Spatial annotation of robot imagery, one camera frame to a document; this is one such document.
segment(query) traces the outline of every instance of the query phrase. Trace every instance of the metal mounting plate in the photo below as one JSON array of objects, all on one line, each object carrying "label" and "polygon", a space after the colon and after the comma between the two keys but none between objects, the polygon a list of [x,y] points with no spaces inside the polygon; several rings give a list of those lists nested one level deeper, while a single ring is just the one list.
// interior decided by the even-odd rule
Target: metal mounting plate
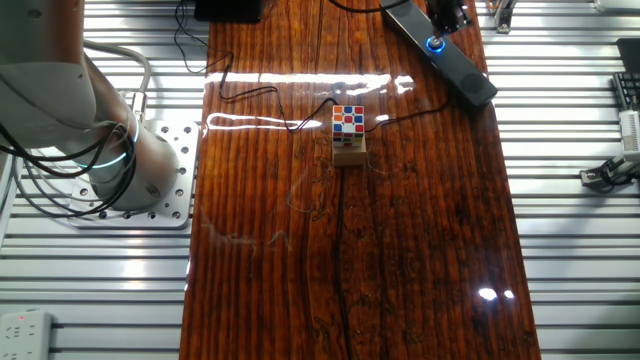
[{"label": "metal mounting plate", "polygon": [[[176,152],[179,172],[171,190],[158,204],[146,211],[126,212],[108,209],[105,211],[106,217],[105,214],[102,217],[100,214],[93,214],[71,218],[71,225],[80,229],[176,229],[187,226],[195,182],[200,129],[195,123],[164,120],[147,121],[144,125],[152,133],[164,138]],[[91,186],[79,179],[74,182],[73,196],[96,198]],[[72,200],[71,205],[73,208],[89,210],[97,204]]]}]

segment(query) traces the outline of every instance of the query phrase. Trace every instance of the wood grain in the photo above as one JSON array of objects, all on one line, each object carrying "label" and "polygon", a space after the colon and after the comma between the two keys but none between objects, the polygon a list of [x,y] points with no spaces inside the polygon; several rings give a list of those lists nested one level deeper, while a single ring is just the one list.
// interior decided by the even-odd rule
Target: wood grain
[{"label": "wood grain", "polygon": [[[451,39],[486,71],[477,25]],[[226,95],[274,85],[291,119],[333,96],[364,105],[370,128],[447,97],[380,14],[324,0],[268,2],[259,24],[212,25],[210,44],[236,55]],[[383,125],[366,166],[333,168],[329,107],[290,135],[273,92],[221,101],[222,67],[205,96],[181,359],[540,359],[493,109]]]}]

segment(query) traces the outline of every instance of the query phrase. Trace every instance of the blue light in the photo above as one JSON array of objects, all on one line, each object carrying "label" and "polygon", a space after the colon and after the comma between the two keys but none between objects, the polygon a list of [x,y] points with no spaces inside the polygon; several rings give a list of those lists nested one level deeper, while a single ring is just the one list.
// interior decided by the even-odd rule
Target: blue light
[{"label": "blue light", "polygon": [[444,39],[442,40],[442,46],[440,46],[440,48],[438,49],[434,49],[431,47],[431,39],[433,39],[433,37],[430,37],[427,39],[427,50],[434,52],[436,54],[439,54],[442,52],[442,50],[444,50],[444,46],[447,44]]},{"label": "blue light", "polygon": [[[133,137],[133,143],[135,144],[138,141],[138,135],[140,135],[140,127],[139,127],[140,125],[138,124],[137,121],[134,121],[134,122],[136,123],[136,135]],[[118,161],[124,159],[125,156],[127,156],[127,153],[122,153],[117,158],[115,158],[115,159],[113,159],[113,160],[111,160],[111,161],[109,161],[107,163],[104,163],[104,164],[95,165],[93,168],[94,169],[106,168],[107,166],[111,166],[113,164],[116,164]],[[81,168],[86,168],[87,167],[87,165],[78,164],[77,162],[76,162],[76,165],[78,165]]]}]

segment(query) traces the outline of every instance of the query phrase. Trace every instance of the black device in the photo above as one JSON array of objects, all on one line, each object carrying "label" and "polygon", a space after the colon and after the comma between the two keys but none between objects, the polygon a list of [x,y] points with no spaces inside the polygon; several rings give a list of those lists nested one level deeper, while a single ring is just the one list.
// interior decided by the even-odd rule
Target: black device
[{"label": "black device", "polygon": [[616,44],[618,45],[625,71],[640,73],[640,39],[621,38],[616,41]]},{"label": "black device", "polygon": [[263,0],[196,0],[198,21],[255,23],[262,17]]},{"label": "black device", "polygon": [[[397,0],[380,0],[387,6]],[[386,10],[383,15],[442,74],[467,106],[485,107],[498,93],[495,86],[446,36],[434,37],[433,26],[413,1]]]},{"label": "black device", "polygon": [[640,72],[613,74],[613,87],[616,90],[620,110],[631,110],[640,99]]}]

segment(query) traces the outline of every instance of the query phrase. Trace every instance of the electrical outlet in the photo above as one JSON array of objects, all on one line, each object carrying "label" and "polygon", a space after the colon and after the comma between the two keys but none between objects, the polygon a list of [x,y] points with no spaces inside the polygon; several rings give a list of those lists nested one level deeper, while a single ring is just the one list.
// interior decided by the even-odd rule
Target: electrical outlet
[{"label": "electrical outlet", "polygon": [[0,318],[0,360],[47,360],[51,314],[33,310]]}]

